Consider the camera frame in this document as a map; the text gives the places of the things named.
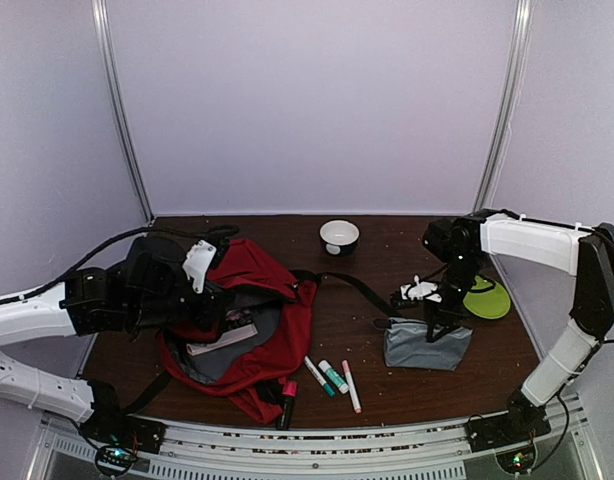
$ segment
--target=white wall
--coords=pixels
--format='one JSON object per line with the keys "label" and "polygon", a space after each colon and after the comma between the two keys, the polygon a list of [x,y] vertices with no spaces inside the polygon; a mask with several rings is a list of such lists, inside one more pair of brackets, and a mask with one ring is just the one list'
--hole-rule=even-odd
{"label": "white wall", "polygon": [[515,0],[110,2],[154,211],[468,211],[515,9]]}
{"label": "white wall", "polygon": [[[614,0],[538,2],[511,127],[495,207],[614,223]],[[520,261],[504,265],[544,352],[565,325],[573,280]],[[614,345],[577,387],[614,479]]]}
{"label": "white wall", "polygon": [[[141,223],[90,2],[0,2],[0,294],[54,278]],[[85,348],[85,339],[72,338],[3,350],[74,375]],[[39,416],[0,400],[0,479],[22,477]]]}

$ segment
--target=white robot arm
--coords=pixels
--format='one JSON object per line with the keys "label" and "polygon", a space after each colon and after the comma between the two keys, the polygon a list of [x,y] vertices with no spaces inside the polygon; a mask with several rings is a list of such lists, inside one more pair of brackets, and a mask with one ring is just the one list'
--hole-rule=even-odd
{"label": "white robot arm", "polygon": [[[206,281],[206,274],[222,260],[229,247],[227,237],[237,231],[228,226],[194,235],[144,227],[114,237],[55,281],[0,297],[0,346],[109,330],[135,334],[183,321],[211,329],[224,315],[229,298]],[[120,264],[107,270],[80,269],[115,241],[147,232],[200,240],[185,252],[165,237],[138,237]],[[81,431],[103,443],[133,445],[132,436],[137,435],[140,449],[153,453],[160,445],[154,439],[163,437],[162,424],[123,415],[111,385],[58,377],[1,351],[0,397],[81,423]]]}
{"label": "white robot arm", "polygon": [[507,414],[469,422],[472,449],[496,448],[549,431],[544,405],[580,374],[614,323],[614,227],[588,228],[528,219],[509,211],[482,210],[432,222],[424,246],[446,264],[440,282],[403,285],[392,304],[424,302],[434,342],[466,316],[462,301],[487,255],[509,255],[548,265],[576,277],[574,305],[565,331],[509,398]]}

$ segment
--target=gray zipper pouch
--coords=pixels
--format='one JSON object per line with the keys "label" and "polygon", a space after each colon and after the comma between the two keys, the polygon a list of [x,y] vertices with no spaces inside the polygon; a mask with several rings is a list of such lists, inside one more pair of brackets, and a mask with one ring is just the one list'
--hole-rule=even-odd
{"label": "gray zipper pouch", "polygon": [[428,343],[427,324],[420,320],[390,318],[385,330],[384,354],[388,367],[454,371],[463,359],[472,331],[459,327]]}

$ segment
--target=lime green disc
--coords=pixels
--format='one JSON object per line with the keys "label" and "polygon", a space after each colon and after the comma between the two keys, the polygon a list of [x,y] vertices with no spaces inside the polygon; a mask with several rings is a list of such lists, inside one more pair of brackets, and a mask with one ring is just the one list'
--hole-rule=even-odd
{"label": "lime green disc", "polygon": [[[494,282],[492,290],[483,293],[468,293],[463,300],[463,305],[471,313],[487,320],[498,320],[504,317],[511,308],[511,299],[505,287]],[[476,277],[476,285],[472,290],[482,290],[491,286],[491,281],[481,276]]]}

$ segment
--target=brown wooden surface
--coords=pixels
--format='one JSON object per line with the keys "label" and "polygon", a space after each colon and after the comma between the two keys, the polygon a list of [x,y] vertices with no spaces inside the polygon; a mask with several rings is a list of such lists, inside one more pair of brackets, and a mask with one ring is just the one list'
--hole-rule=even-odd
{"label": "brown wooden surface", "polygon": [[[351,257],[331,257],[321,250],[318,230],[329,217],[185,217],[163,218],[159,226],[201,231],[234,223],[241,236],[257,242],[287,268],[353,274],[383,298],[414,273],[425,274],[440,263],[420,242],[429,217],[353,217],[361,230]],[[189,240],[181,240],[188,246]],[[419,310],[405,310],[420,318]],[[362,402],[355,414],[349,395],[329,398],[306,368],[293,376],[298,397],[293,428],[332,428],[398,425],[440,420],[505,408],[505,401],[537,365],[537,357],[518,314],[512,310],[498,321],[469,320],[471,345],[454,372],[387,368],[382,333],[371,320],[381,317],[353,288],[333,279],[321,286],[314,308],[310,357],[340,366],[348,359]],[[84,377],[112,383],[122,405],[131,402],[162,371],[153,333],[134,343],[125,334],[98,337]],[[200,394],[173,381],[143,412],[171,420],[218,425],[252,426],[255,422],[229,400]]]}

